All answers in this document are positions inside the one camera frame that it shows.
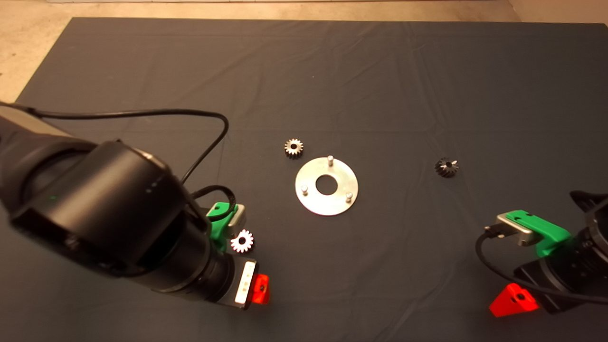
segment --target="plate center hole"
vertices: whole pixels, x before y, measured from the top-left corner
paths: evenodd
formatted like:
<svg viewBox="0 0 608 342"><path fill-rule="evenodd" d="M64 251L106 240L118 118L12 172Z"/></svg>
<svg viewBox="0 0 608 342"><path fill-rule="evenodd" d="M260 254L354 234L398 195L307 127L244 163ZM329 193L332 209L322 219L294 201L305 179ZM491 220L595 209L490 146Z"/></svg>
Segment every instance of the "plate center hole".
<svg viewBox="0 0 608 342"><path fill-rule="evenodd" d="M330 175L322 175L317 178L317 190L324 195L331 195L338 190L336 179Z"/></svg>

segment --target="gear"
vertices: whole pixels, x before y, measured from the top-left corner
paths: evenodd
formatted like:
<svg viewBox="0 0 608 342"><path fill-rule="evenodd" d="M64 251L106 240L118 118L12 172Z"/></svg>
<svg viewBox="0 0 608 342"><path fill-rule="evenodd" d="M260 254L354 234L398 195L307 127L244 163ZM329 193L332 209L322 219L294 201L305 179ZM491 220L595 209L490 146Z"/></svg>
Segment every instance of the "gear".
<svg viewBox="0 0 608 342"><path fill-rule="evenodd" d="M458 161L441 158L435 163L435 172L443 178L453 177L458 172Z"/></svg>
<svg viewBox="0 0 608 342"><path fill-rule="evenodd" d="M254 235L250 231L243 229L237 237L230 240L230 246L237 253L245 253L254 246Z"/></svg>
<svg viewBox="0 0 608 342"><path fill-rule="evenodd" d="M292 159L296 159L302 156L304 151L304 144L298 139L290 139L285 142L285 154Z"/></svg>

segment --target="black cable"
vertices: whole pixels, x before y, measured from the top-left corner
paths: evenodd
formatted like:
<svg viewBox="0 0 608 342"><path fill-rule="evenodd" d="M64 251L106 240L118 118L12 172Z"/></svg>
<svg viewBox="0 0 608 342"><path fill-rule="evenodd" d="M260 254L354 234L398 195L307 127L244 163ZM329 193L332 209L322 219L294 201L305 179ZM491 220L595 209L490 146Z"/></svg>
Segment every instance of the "black cable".
<svg viewBox="0 0 608 342"><path fill-rule="evenodd" d="M583 303L593 303L593 304L602 304L602 305L608 305L608 298L606 297L597 297L597 296L587 296L587 295L577 295L576 293L564 293L561 291L557 291L557 290L552 290L550 288L546 288L546 287L540 287L536 284L532 284L531 282L527 282L527 281L523 281L521 279L518 279L514 276L510 276L506 273L504 273L503 271L501 271L500 269L498 269L496 266L494 266L492 263L490 263L486 257L483 255L483 251L482 251L482 244L486 239L490 239L493 238L494 236L492 234L490 234L489 232L484 232L479 238L477 238L477 241L475 242L475 253L477 253L477 257L479 258L479 260L486 265L486 267L488 267L492 272L498 274L499 276L505 278L506 280L510 281L510 282L514 282L522 287L525 287L529 290L532 290L534 292L538 292L538 293L543 293L545 295L549 295L549 296L555 296L555 297L560 297L563 299L567 299L569 301L573 301L573 302L583 302Z"/></svg>
<svg viewBox="0 0 608 342"><path fill-rule="evenodd" d="M227 187L225 187L223 185L209 185L209 186L203 187L202 189L194 191L192 194L190 194L190 196L192 196L192 198L194 198L194 199L197 199L197 198L201 198L214 191L223 192L224 195L226 195L226 197L228 198L228 202L230 203L230 206L228 207L228 210L226 210L222 214L207 216L207 218L211 222L219 221L223 218L226 218L228 215L230 215L231 212L234 211L234 207L237 205L237 198L236 198L236 196L234 196L234 193L232 192L232 190L228 189Z"/></svg>
<svg viewBox="0 0 608 342"><path fill-rule="evenodd" d="M160 109L160 110L134 110L134 111L116 111L107 113L91 113L91 114L76 114L76 113L59 113L53 111L43 111L35 108L19 105L17 103L5 103L0 102L0 105L9 106L18 110L25 111L31 115L45 119L60 119L60 120L101 120L101 119L118 119L121 117L140 117L140 116L160 116L160 115L190 115L190 116L201 116L201 117L212 117L220 119L224 123L224 128L218 137L207 147L201 155L198 156L196 161L190 166L188 171L184 174L181 181L182 184L188 180L192 172L200 165L203 159L224 139L230 124L226 116L219 113L203 110L191 110L191 109Z"/></svg>

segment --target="black gear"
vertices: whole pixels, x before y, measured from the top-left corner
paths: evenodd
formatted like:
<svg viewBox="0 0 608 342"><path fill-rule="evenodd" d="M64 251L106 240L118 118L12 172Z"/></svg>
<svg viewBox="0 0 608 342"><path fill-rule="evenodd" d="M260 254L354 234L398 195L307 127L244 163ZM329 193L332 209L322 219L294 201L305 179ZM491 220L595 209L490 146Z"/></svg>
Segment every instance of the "black gear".
<svg viewBox="0 0 608 342"><path fill-rule="evenodd" d="M453 177L458 172L458 161L441 158L435 163L435 172L443 178Z"/></svg>

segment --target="green 3d-printed part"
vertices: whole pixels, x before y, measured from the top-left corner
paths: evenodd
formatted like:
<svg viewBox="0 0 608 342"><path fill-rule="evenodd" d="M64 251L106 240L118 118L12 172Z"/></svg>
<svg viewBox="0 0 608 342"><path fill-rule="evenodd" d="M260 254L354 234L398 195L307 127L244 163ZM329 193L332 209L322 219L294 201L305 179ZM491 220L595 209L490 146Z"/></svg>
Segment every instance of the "green 3d-printed part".
<svg viewBox="0 0 608 342"><path fill-rule="evenodd" d="M532 215L525 210L507 212L505 216L507 219L542 236L542 240L536 244L536 254L539 257L551 254L560 243L571 237L570 233L564 228Z"/></svg>
<svg viewBox="0 0 608 342"><path fill-rule="evenodd" d="M207 216L223 214L228 210L228 208L230 208L230 203L217 202L212 210L209 211ZM221 251L226 251L226 236L224 235L224 232L237 210L238 206L235 206L234 210L228 216L222 218L221 220L211 222L212 227L210 238L215 243L215 246Z"/></svg>

